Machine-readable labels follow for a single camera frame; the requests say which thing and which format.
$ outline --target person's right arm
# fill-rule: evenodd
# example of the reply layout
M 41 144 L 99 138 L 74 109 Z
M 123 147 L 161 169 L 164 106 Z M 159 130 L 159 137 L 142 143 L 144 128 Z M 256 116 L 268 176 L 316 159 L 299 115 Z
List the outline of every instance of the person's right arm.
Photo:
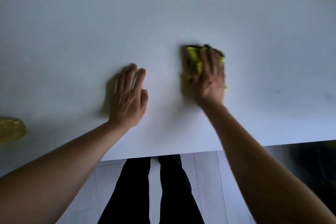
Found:
M 216 129 L 255 221 L 335 224 L 336 217 L 321 200 L 273 159 L 223 105 L 225 74 L 218 54 L 202 50 L 200 57 L 203 73 L 192 76 L 193 95 Z

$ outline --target pants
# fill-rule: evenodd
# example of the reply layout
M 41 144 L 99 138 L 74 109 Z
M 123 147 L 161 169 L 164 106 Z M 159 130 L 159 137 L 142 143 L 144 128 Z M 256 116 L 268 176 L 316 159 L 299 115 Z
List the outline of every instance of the pants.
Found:
M 182 168 L 180 155 L 159 157 L 162 198 L 160 224 L 204 224 L 191 193 L 189 179 Z M 151 158 L 128 159 L 115 190 L 98 224 L 149 224 L 149 181 Z

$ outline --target black pants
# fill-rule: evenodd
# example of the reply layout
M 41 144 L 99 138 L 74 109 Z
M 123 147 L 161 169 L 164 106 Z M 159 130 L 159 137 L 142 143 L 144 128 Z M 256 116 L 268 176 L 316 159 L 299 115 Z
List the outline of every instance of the black pants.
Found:
M 182 168 L 180 155 L 159 157 L 162 186 L 160 224 L 204 224 L 191 193 L 189 179 Z M 128 159 L 115 190 L 98 224 L 149 224 L 149 181 L 151 158 Z

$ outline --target leg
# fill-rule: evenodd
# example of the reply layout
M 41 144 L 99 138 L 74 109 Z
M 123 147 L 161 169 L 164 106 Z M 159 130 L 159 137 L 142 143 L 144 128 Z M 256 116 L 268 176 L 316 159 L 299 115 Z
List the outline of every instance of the leg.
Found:
M 159 162 L 162 186 L 160 224 L 204 224 L 180 155 L 161 156 Z
M 126 161 L 115 190 L 98 224 L 149 224 L 149 181 L 151 158 L 130 158 Z

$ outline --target bare skin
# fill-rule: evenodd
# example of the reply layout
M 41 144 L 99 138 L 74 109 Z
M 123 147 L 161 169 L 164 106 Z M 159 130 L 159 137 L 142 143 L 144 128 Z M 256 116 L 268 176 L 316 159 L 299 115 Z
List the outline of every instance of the bare skin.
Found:
M 113 85 L 108 122 L 0 178 L 0 223 L 55 223 L 95 164 L 143 117 L 148 100 L 145 70 L 131 65 Z
M 200 57 L 203 74 L 192 75 L 193 96 L 216 129 L 255 221 L 335 224 L 336 217 L 320 199 L 273 159 L 225 108 L 225 73 L 219 55 L 202 50 Z

